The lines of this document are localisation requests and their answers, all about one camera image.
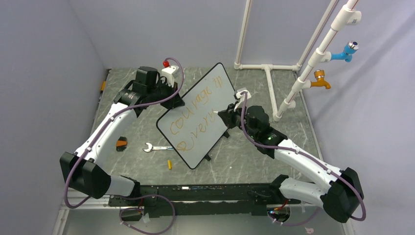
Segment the black-framed whiteboard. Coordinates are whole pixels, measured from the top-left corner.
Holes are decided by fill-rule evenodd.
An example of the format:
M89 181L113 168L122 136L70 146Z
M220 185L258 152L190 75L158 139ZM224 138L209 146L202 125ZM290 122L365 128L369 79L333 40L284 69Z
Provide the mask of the black-framed whiteboard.
M235 89L222 63L213 66L182 97L185 105L165 112L157 129L190 169L195 169L227 128L213 111L235 102Z

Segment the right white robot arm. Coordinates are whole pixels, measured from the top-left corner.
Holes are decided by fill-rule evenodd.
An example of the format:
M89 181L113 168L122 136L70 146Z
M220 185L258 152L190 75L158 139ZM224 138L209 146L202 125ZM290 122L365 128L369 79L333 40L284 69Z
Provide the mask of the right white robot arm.
M340 223L355 218L353 213L361 205L364 194L354 169L332 166L300 148L270 125L261 106L251 106L243 112L242 108L230 104L217 115L227 128L243 131L259 152L290 165L311 180L302 182L279 175L269 185L272 201L282 203L295 199L310 203Z

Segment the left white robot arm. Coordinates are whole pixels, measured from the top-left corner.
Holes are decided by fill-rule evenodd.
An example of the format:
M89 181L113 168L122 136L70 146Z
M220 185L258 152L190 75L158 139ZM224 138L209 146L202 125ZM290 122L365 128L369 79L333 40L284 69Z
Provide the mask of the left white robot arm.
M177 65L161 71L139 67L135 79L117 93L109 112L92 135L73 153L65 152L61 156L66 186L95 199L121 195L127 205L137 204L141 197L140 183L125 176L111 176L102 166L126 128L147 107L154 104L167 109L184 106L178 94L178 75L183 75L183 70Z

